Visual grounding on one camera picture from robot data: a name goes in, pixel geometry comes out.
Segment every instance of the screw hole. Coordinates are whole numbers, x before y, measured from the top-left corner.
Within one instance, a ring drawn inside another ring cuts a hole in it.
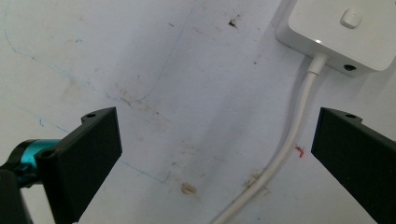
[[[347,114],[346,115],[348,118],[350,118],[350,119],[355,119],[356,118],[356,116],[355,115],[350,115],[350,114]]]
[[[47,157],[52,156],[53,153],[54,153],[53,150],[43,151],[43,153],[41,153],[41,157],[47,158]]]
[[[347,71],[349,71],[349,72],[357,69],[355,66],[350,65],[350,64],[344,65],[344,68],[345,68]]]

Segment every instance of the white cord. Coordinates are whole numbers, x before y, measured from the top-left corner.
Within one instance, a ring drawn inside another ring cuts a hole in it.
[[[294,117],[291,122],[288,135],[283,142],[282,148],[278,151],[278,153],[274,156],[274,159],[270,164],[268,164],[267,168],[262,172],[262,175],[257,179],[257,181],[247,189],[243,194],[241,194],[236,200],[234,200],[230,206],[224,210],[219,217],[213,222],[213,224],[223,224],[228,220],[233,214],[235,214],[245,203],[247,203],[250,198],[257,193],[262,187],[267,183],[268,179],[270,179],[276,170],[283,163],[283,160],[287,157],[294,139],[297,135],[297,132],[300,127],[301,120],[303,118],[303,113],[306,105],[306,101],[308,99],[309,92],[312,87],[312,83],[315,78],[320,73],[320,70],[323,68],[324,64],[328,60],[328,56],[323,53],[316,53],[314,60],[310,64],[307,75],[304,80],[304,84],[302,86],[302,90],[299,96],[299,102],[294,111]]]

